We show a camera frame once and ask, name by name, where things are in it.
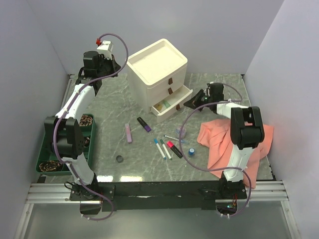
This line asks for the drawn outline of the white bottom drawer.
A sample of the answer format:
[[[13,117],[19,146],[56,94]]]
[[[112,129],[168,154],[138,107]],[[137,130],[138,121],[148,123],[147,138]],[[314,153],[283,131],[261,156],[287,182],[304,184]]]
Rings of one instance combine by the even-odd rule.
[[[189,89],[186,86],[182,86],[171,95],[153,105],[150,110],[157,117],[157,123],[163,122],[174,113],[181,110],[181,108],[183,107],[183,103],[190,100],[192,93],[193,90]],[[163,101],[167,101],[170,104],[170,107],[168,109],[163,104]],[[162,105],[162,109],[158,111],[156,109],[156,105]]]

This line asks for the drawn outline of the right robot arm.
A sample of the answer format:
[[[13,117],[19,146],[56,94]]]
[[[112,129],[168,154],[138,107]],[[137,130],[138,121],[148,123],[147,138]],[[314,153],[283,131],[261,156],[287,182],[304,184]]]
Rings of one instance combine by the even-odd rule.
[[[230,119],[230,139],[233,149],[229,163],[222,173],[227,181],[218,186],[220,196],[230,198],[236,192],[233,182],[244,179],[244,173],[240,170],[247,166],[253,150],[264,141],[265,131],[260,108],[239,105],[242,98],[225,99],[224,86],[223,83],[210,82],[205,90],[201,89],[183,105],[198,111],[208,107],[215,114]]]

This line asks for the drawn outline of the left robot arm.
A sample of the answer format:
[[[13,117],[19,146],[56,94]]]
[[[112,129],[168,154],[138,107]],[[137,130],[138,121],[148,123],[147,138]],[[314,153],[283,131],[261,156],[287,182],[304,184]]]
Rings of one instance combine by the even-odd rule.
[[[45,119],[44,127],[47,143],[58,161],[67,165],[76,184],[84,185],[83,196],[94,200],[100,188],[93,183],[95,174],[84,156],[85,140],[79,122],[101,88],[101,79],[116,76],[121,67],[109,50],[87,51],[83,63],[71,97],[55,116]]]

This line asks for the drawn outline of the green mint highlighter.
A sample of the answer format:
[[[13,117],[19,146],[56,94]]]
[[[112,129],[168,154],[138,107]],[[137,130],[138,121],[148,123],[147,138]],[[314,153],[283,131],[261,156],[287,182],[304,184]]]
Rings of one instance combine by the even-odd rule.
[[[163,101],[163,104],[165,105],[167,109],[170,107],[170,104],[167,101]]]

